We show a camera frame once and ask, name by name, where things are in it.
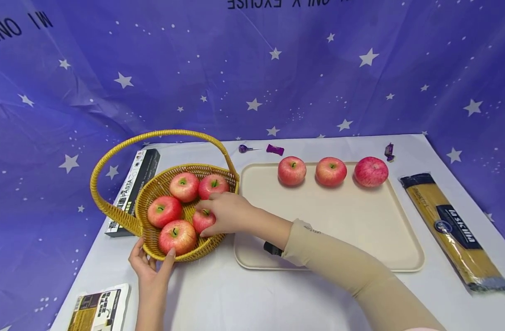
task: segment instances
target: pasta package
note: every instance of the pasta package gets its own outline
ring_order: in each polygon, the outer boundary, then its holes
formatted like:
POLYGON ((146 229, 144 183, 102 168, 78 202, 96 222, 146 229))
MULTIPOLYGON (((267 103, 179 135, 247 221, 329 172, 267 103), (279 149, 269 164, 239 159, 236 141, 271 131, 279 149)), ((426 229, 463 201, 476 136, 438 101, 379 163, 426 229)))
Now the pasta package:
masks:
POLYGON ((474 292, 505 291, 505 279, 431 174, 400 178, 434 238, 474 292))

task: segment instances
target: arm sleeve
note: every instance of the arm sleeve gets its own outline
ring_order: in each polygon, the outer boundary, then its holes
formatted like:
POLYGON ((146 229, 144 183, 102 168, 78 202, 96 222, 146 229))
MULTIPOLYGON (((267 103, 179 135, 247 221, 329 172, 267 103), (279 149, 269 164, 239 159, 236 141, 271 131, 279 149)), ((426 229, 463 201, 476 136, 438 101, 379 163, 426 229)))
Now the arm sleeve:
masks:
POLYGON ((295 220, 282 257, 350 292, 374 331, 445 331, 419 299, 370 254, 295 220))

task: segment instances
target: white tablecloth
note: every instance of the white tablecloth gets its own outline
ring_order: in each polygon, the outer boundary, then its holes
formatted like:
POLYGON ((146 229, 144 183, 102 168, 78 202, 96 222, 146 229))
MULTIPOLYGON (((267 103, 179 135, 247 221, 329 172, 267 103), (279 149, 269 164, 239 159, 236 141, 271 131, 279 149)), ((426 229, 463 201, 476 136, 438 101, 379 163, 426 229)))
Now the white tablecloth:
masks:
MULTIPOLYGON (((263 150, 238 153, 241 143, 265 148, 268 143, 285 148, 284 156, 304 161, 325 156, 358 161, 365 156, 383 157, 394 143, 396 160, 389 163, 390 178, 398 198, 426 254, 422 271, 398 277, 441 321, 448 331, 505 330, 505 295, 470 295, 450 262, 428 231, 409 197, 395 178, 431 171, 435 181, 505 276, 505 241, 482 210, 440 160, 423 135, 288 139, 225 142, 238 173, 251 163, 274 163, 281 157, 263 150)), ((185 163, 226 167, 224 158, 209 143, 154 144, 161 163, 158 171, 185 163)), ((137 238, 96 237, 51 331, 67 329, 76 297, 119 283, 132 290, 124 321, 134 330, 137 316, 137 276, 127 257, 137 238)), ((357 303, 344 292, 311 272, 250 271, 241 268, 229 235, 207 257, 177 263, 170 281, 166 331, 366 331, 370 330, 357 303)))

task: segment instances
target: red apple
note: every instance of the red apple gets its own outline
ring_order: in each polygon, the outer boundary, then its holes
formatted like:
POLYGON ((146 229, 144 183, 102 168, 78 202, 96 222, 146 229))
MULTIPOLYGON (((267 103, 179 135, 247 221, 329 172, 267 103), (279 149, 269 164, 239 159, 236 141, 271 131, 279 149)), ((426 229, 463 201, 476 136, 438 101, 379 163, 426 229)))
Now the red apple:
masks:
POLYGON ((162 228, 159 237, 159 246, 165 254, 175 247, 175 255, 183 255, 193 250, 196 244, 197 235, 194 227, 185 220, 169 222, 162 228))
POLYGON ((192 224, 198 234, 207 227, 213 226, 214 223, 216 223, 216 216, 208 209, 197 210, 192 216, 192 224))
POLYGON ((162 228, 169 222, 180 219, 183 207, 173 196, 161 196, 151 203, 148 209, 148 221, 155 227, 162 228))
POLYGON ((346 178, 346 165, 335 157, 325 157, 315 168, 315 179, 325 187, 336 187, 346 178))
POLYGON ((368 156, 356 164, 354 177, 360 185, 366 188, 378 187, 389 177, 389 168, 382 160, 368 156))
POLYGON ((170 193, 187 203, 197 198, 197 189, 199 189, 199 179, 192 173, 182 173, 176 175, 170 182, 170 193))
POLYGON ((212 193, 222 193, 229 191, 229 184, 220 175, 208 175, 199 183, 199 197, 201 200, 208 200, 212 193))
POLYGON ((306 164, 296 156, 283 158, 278 164, 278 180, 284 185, 294 187, 304 181, 306 164))

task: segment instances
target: blue starry backdrop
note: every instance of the blue starry backdrop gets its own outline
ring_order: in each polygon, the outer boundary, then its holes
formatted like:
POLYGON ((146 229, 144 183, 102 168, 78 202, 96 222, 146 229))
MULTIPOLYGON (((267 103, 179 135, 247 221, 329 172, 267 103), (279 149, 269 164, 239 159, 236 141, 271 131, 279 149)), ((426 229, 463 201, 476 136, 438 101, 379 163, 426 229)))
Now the blue starry backdrop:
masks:
POLYGON ((104 220, 93 167, 161 129, 423 133, 505 239, 505 0, 0 0, 0 331, 50 328, 104 220))

